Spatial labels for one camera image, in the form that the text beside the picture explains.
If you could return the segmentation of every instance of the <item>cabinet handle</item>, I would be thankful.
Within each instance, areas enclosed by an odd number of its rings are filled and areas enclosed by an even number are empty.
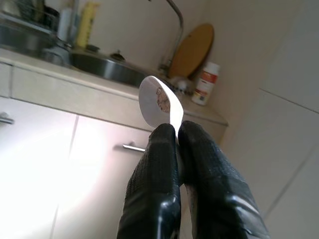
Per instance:
[[[137,148],[137,147],[127,145],[127,144],[123,144],[123,148],[130,149],[130,150],[137,151],[137,152],[142,152],[142,153],[145,152],[145,149],[143,149],[143,148]]]
[[[0,123],[14,124],[14,120],[9,118],[5,112],[0,113]]]

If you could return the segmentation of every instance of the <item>wooden cutting board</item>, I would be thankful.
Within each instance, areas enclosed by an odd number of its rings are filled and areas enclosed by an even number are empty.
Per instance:
[[[168,76],[189,77],[203,62],[214,41],[214,28],[203,24],[192,31],[179,46]]]

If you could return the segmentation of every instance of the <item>dish soap bottle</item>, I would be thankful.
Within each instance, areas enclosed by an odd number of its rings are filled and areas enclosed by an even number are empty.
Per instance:
[[[76,39],[76,44],[79,47],[85,48],[89,42],[94,18],[97,8],[100,6],[96,2],[87,2],[82,14],[81,24],[79,28],[79,34]]]

